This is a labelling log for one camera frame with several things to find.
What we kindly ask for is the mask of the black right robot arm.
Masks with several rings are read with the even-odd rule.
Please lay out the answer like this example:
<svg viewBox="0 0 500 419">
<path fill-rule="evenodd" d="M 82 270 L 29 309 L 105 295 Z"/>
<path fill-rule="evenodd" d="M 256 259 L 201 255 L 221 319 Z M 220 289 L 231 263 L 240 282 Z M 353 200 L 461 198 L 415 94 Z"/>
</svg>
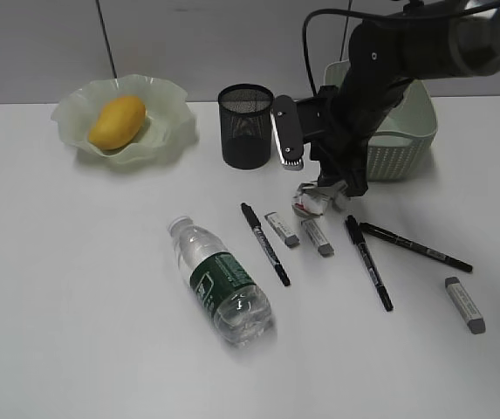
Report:
<svg viewBox="0 0 500 419">
<path fill-rule="evenodd" d="M 320 165 L 318 185 L 344 182 L 349 196 L 367 191 L 367 144 L 416 80 L 487 77 L 500 72 L 500 1 L 411 1 L 382 16 L 356 10 L 319 9 L 319 16 L 360 20 L 348 44 L 350 67 L 341 86 L 312 86 L 312 96 L 276 97 L 272 133 L 282 166 L 303 167 L 306 145 Z"/>
</svg>

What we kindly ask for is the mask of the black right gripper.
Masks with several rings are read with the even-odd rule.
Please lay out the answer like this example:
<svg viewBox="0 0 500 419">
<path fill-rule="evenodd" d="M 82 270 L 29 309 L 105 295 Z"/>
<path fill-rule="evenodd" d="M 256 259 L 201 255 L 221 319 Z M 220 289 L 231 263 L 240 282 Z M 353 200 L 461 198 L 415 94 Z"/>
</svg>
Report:
<svg viewBox="0 0 500 419">
<path fill-rule="evenodd" d="M 363 196 L 368 190 L 366 146 L 338 113 L 338 93 L 336 86 L 321 86 L 315 96 L 297 102 L 277 96 L 271 108 L 272 133 L 284 169 L 302 170 L 304 143 L 310 143 L 310 159 L 320 165 L 318 186 Z"/>
</svg>

